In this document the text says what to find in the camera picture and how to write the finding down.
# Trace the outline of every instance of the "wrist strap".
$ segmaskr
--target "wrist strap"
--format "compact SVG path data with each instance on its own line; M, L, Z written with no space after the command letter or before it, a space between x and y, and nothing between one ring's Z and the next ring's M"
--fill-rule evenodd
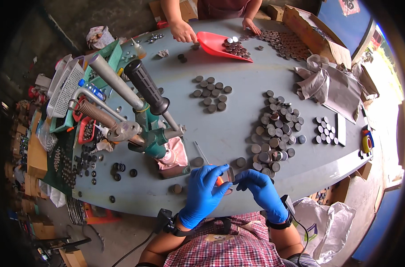
M293 221L293 217L291 217L290 212L288 212L288 217L285 220L285 223L276 224L276 223L270 222L269 220L266 220L266 226L271 227L272 229L275 229L275 230L283 230L287 227L290 227L292 221Z
M176 224L177 215L178 214L176 214L173 217L173 219L170 220L170 222L166 226L164 226L163 231L166 233L172 233L174 236L177 236L177 237L184 237L184 236L195 234L194 229L192 229L190 231L182 231L179 228L177 228L175 225L173 225L173 224Z

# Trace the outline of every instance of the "hand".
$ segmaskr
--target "hand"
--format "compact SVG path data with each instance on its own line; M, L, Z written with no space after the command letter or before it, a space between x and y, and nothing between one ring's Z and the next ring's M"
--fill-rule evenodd
M251 20L249 18L245 18L243 20L243 30L245 30L247 27L250 28L252 30L252 32L254 32L256 35L260 35L261 31L253 23L253 20Z
M250 189L256 203L267 211L270 222L282 223L288 218L288 211L268 175L255 170L245 170L235 175L234 184L238 184L237 191Z
M224 182L213 189L217 177L227 171L229 165L207 165L194 169L190 173L188 186L188 199L186 205L178 213L178 218L183 226L194 228L202 219L209 215L219 205L223 195L232 185Z
M198 41L192 27L181 19L177 22L171 22L170 28L171 34L178 42L196 43Z

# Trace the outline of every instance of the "red plastic scoop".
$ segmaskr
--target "red plastic scoop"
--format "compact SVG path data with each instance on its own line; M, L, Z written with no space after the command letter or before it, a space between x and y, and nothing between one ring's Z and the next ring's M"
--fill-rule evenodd
M198 41L200 42L201 47L213 56L223 56L226 58L233 58L233 59L241 59L245 61L253 62L252 59L245 59L240 56L232 55L225 52L225 47L223 47L223 43L228 38L223 35L218 35L210 32L198 32L196 34Z

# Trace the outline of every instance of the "work table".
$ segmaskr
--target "work table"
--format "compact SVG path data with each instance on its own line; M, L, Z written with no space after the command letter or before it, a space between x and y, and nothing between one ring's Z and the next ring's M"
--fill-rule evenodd
M225 36L241 36L242 19L206 20L190 23L195 33L207 31ZM272 20L254 20L259 28L289 31L284 25ZM158 87L164 88L164 97L171 101L170 114L178 124L186 125L184 145L188 152L189 160L202 156L195 147L197 141L202 151L211 164L231 164L235 173L245 168L238 169L235 160L239 157L247 159L247 165L252 163L253 155L250 147L253 144L250 136L255 133L257 126L261 125L260 117L263 109L268 105L264 93L267 90L274 92L274 97L283 96L285 102L291 102L294 109L298 109L305 123L299 132L293 131L298 137L305 135L305 144L288 145L296 151L296 155L285 162L280 162L281 170L274 177L275 188L278 194L290 195L292 200L308 196L320 189L330 186L356 169L364 165L369 158L361 159L360 131L365 125L362 114L357 124L346 120L346 146L332 144L314 144L312 140L317 135L317 124L313 122L316 116L327 116L332 126L337 128L336 113L314 101L300 100L296 94L298 81L301 78L294 73L293 67L305 67L306 62L285 60L277 56L277 52L267 42L253 39L243 41L242 45L251 53L253 63L237 59L215 57L207 54L202 48L193 50L192 43L179 43L173 39L170 29L157 30L163 33L162 39L153 44L145 42L151 34L137 38L145 48L147 56L142 59L147 71ZM128 51L136 54L134 48L127 42L122 45L123 56ZM264 46L263 51L257 46ZM156 54L160 50L168 49L170 56L160 58ZM184 54L188 59L181 63L177 56ZM126 62L121 60L118 67L125 67ZM207 112L202 103L203 98L194 98L192 93L198 89L194 81L198 75L214 77L216 82L224 86L231 86L233 91L228 94L227 109L214 114ZM111 88L107 86L105 92L109 95ZM115 91L106 100L114 110L121 106L120 114L134 120L134 113ZM74 155L80 156L81 145L77 144ZM96 152L95 155L104 155L102 162L96 162L97 184L93 185L92 176L77 177L76 186L72 190L73 197L115 211L144 216L157 216L161 208L173 211L173 214L184 207L186 193L174 194L168 190L173 184L187 185L189 175L171 179L161 179L154 159L130 151L127 142L119 143L113 152L105 150ZM121 180L115 181L111 172L112 165L123 163L125 172L121 173ZM138 175L129 176L130 169L136 169ZM224 196L219 206L210 216L230 216L261 208L253 200L249 190L236 191ZM109 196L115 197L115 202L109 201Z

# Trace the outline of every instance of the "white plastic basket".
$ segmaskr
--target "white plastic basket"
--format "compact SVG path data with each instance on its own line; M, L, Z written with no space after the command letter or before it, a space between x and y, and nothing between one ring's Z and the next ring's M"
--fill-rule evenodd
M59 80L62 76L63 71L65 70L65 67L67 63L69 63L72 60L72 54L64 56L57 64L56 64L56 72L54 73L53 78L51 79L50 87L48 88L47 95L50 98L53 93L54 89L56 88L56 85L59 83Z
M69 100L78 88L79 80L83 77L84 70L79 65L79 58L73 59L66 65L47 105L47 116L49 118L63 118L66 116Z

